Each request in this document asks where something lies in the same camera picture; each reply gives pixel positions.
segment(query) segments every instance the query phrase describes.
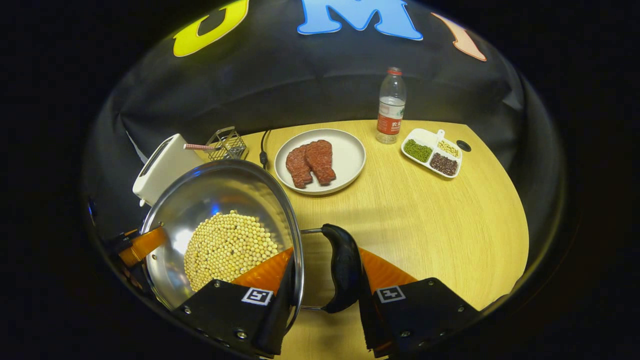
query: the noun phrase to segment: red label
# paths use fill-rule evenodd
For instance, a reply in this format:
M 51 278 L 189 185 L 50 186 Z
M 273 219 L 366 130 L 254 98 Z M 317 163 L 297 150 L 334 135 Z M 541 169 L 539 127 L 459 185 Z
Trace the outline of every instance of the red label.
M 400 121 L 402 119 L 392 119 L 378 114 L 378 131 L 387 135 L 396 135 L 400 132 Z

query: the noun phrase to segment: striped straw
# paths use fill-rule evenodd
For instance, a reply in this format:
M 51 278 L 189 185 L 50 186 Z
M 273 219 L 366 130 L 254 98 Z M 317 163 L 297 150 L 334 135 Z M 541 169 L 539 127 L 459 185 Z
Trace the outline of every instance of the striped straw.
M 206 145 L 196 145 L 194 143 L 186 143 L 184 144 L 184 150 L 215 151 L 215 150 L 219 150 L 219 148 L 213 147 L 213 146 L 206 146 Z

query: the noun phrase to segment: white plate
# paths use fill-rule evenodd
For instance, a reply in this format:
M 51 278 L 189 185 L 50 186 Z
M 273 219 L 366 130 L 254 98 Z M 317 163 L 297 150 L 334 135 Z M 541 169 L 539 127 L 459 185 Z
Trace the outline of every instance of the white plate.
M 332 169 L 335 172 L 335 180 L 333 180 L 329 185 L 323 186 L 318 183 L 316 175 L 311 172 L 313 182 L 307 184 L 306 188 L 299 189 L 293 185 L 293 178 L 291 177 L 291 173 L 287 170 L 287 155 L 299 146 L 320 139 L 326 140 L 332 145 Z M 289 141 L 285 142 L 280 150 L 278 150 L 278 154 L 276 154 L 276 158 L 273 163 L 276 170 L 276 176 L 284 185 L 296 190 L 297 192 L 322 195 L 336 192 L 351 184 L 356 177 L 360 175 L 366 159 L 367 154 L 364 150 L 364 146 L 357 137 L 342 130 L 316 129 L 305 131 L 304 133 L 296 135 L 289 139 Z
M 429 155 L 429 158 L 427 159 L 427 162 L 423 163 L 422 161 L 414 158 L 413 156 L 407 154 L 404 151 L 404 145 L 406 144 L 407 141 L 413 139 L 418 145 L 422 145 L 422 146 L 428 146 L 431 148 L 431 155 Z M 445 143 L 448 143 L 449 145 L 453 146 L 456 150 L 458 150 L 458 157 L 455 157 L 451 154 L 449 154 L 446 151 L 441 150 L 438 147 L 438 135 L 432 133 L 431 131 L 425 130 L 425 129 L 413 129 L 411 131 L 411 133 L 409 133 L 409 135 L 406 136 L 406 138 L 404 139 L 404 141 L 402 142 L 402 145 L 400 145 L 400 149 L 402 150 L 402 153 L 404 155 L 406 155 L 408 158 L 410 158 L 411 160 L 417 162 L 418 164 L 427 167 L 428 169 L 430 169 L 431 171 L 440 174 L 444 177 L 448 177 L 450 179 L 458 176 L 458 173 L 460 173 L 460 168 L 462 167 L 462 150 L 460 149 L 460 147 L 458 147 L 456 144 L 448 141 L 445 138 L 442 138 L 442 140 Z M 458 167 L 456 169 L 456 173 L 453 175 L 447 175 L 444 174 L 436 169 L 434 169 L 433 167 L 431 167 L 431 159 L 433 159 L 433 155 L 435 154 L 440 154 L 441 156 L 444 156 L 445 158 L 448 158 L 450 160 L 456 160 L 458 162 Z

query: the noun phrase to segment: wire basket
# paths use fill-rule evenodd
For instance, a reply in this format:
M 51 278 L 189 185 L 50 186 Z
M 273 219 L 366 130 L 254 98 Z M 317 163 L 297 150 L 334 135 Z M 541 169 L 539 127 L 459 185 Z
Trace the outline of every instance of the wire basket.
M 240 134 L 237 133 L 235 126 L 225 127 L 216 131 L 206 143 L 206 146 L 216 148 L 208 151 L 209 160 L 211 161 L 243 159 L 246 156 L 246 145 Z

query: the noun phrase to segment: green bean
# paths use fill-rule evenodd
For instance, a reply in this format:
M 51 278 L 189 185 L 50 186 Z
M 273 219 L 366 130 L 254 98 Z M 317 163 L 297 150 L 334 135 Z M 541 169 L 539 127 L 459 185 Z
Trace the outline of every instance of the green bean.
M 414 139 L 410 139 L 404 145 L 404 151 L 410 156 L 425 163 L 429 159 L 429 156 L 431 155 L 431 152 L 433 150 L 428 146 L 423 146 L 416 143 Z

